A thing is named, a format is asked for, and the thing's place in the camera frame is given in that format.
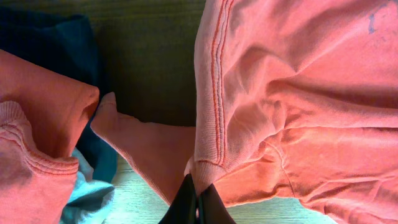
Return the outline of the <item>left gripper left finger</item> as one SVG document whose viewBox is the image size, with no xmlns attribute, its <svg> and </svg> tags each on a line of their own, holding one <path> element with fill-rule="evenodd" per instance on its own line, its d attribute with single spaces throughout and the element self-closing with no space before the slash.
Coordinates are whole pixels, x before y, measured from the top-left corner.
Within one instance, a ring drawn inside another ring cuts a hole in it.
<svg viewBox="0 0 398 224">
<path fill-rule="evenodd" d="M 159 224 L 196 224 L 197 196 L 191 174 L 187 174 Z"/>
</svg>

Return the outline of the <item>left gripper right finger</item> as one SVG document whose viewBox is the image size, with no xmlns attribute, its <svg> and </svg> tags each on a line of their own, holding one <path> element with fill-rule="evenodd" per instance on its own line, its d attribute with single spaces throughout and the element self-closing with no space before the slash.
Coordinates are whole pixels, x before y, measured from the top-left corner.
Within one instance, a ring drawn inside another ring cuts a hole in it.
<svg viewBox="0 0 398 224">
<path fill-rule="evenodd" d="M 198 223 L 236 224 L 213 184 L 198 196 Z"/>
</svg>

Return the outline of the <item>plain red t-shirt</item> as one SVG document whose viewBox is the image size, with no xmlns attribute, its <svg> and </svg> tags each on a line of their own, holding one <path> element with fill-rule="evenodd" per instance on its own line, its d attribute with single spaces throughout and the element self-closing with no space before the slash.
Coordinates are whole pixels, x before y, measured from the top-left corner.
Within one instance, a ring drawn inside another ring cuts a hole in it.
<svg viewBox="0 0 398 224">
<path fill-rule="evenodd" d="M 396 1 L 207 1 L 194 60 L 194 127 L 121 114 L 114 93 L 91 123 L 166 202 L 191 174 L 227 207 L 397 222 Z"/>
</svg>

